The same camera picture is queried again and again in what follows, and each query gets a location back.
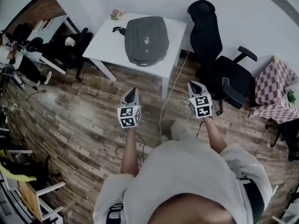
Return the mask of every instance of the gray bag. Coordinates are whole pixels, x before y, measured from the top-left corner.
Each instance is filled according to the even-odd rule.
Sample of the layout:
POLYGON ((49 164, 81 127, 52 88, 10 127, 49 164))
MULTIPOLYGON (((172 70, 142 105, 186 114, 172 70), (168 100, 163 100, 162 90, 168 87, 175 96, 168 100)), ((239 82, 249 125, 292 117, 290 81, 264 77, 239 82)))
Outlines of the gray bag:
POLYGON ((150 66, 165 58, 169 40, 162 17, 133 19, 126 29, 113 28, 113 32, 117 30, 125 36, 125 49, 131 63, 150 66))

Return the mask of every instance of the yellow cloth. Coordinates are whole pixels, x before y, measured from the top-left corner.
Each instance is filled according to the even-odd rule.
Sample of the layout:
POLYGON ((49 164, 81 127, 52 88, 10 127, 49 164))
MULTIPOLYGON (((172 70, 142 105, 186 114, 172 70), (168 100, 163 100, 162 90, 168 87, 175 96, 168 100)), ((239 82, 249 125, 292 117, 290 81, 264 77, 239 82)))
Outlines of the yellow cloth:
MULTIPOLYGON (((4 155, 4 150, 0 150, 0 156, 4 157, 4 158, 8 158, 7 156, 4 155)), ((13 180, 17 180, 17 181, 21 181, 21 182, 36 181, 36 177, 28 177, 23 174, 18 174, 18 175, 12 174, 10 171, 8 171, 6 168, 4 168, 1 165, 1 162, 0 162, 0 171, 3 175, 5 175, 5 177, 13 179, 13 180)))

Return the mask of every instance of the bag strap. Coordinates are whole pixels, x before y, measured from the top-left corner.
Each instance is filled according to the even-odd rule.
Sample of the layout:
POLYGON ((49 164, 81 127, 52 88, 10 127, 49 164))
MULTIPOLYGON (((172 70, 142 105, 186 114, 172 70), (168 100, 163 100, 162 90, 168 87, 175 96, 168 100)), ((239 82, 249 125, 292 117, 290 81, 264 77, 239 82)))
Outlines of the bag strap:
POLYGON ((106 218, 106 224, 121 224, 121 210, 123 209, 122 203, 114 204, 106 218))
POLYGON ((255 224, 261 218, 265 209, 262 194, 252 179, 249 179, 246 176, 238 177, 238 179, 242 182, 246 190, 246 194, 251 205, 253 223, 255 224))
POLYGON ((122 34, 123 36, 126 36, 126 29, 125 28, 114 27, 112 32, 115 32, 117 30, 119 30, 120 34, 122 34))

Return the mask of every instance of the white cable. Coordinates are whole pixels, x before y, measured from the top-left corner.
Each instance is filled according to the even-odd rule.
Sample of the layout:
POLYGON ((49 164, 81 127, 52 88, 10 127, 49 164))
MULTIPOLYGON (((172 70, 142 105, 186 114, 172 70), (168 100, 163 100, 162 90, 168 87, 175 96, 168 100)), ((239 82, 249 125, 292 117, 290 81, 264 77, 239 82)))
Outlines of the white cable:
POLYGON ((288 154, 287 154, 287 156, 286 156, 285 165, 284 165, 284 168, 282 169, 282 172, 281 172, 281 175, 280 175, 278 184, 275 186, 275 188, 274 188, 274 190, 273 190, 273 192, 272 192, 272 196, 275 195, 277 189, 279 188, 279 183, 280 183, 280 181, 281 181, 281 179, 282 179, 282 175, 283 175, 284 172, 285 172, 285 166, 286 166, 286 163, 287 163, 287 161, 288 161, 288 159, 289 159, 289 153, 290 153, 290 149, 289 149, 288 154))
MULTIPOLYGON (((179 77, 179 75, 182 73, 182 69, 183 69, 183 66, 185 65, 185 63, 186 63, 186 61, 187 61, 188 55, 189 55, 189 51, 188 51, 188 53, 187 53, 185 62, 184 62, 184 64, 183 64, 182 67, 181 67, 181 71, 180 71, 179 74, 178 74, 178 77, 179 77)), ((162 137, 162 130, 161 130, 161 117, 162 117, 162 112, 163 112, 164 106, 166 105, 167 101, 169 100, 169 97, 170 97, 170 95, 171 95, 171 92, 172 92, 174 86, 176 85, 176 82, 177 82, 178 77, 177 77, 176 80, 174 81, 173 87, 172 87, 172 89, 171 89, 170 92, 169 92, 169 96, 168 96, 167 100, 165 101, 164 105, 162 106, 162 110, 161 110, 161 114, 160 114, 160 119, 159 119, 160 142, 161 142, 161 137, 162 137)))

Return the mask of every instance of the brick wall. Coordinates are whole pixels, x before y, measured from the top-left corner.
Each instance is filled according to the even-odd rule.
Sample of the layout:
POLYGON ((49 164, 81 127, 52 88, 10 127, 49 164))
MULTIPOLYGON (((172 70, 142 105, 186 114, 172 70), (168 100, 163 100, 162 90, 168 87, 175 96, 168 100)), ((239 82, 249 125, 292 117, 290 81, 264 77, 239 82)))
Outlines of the brick wall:
POLYGON ((37 0, 9 26, 7 32, 12 34, 17 25, 24 23, 34 28, 40 20, 45 21, 64 14, 56 0, 37 0))

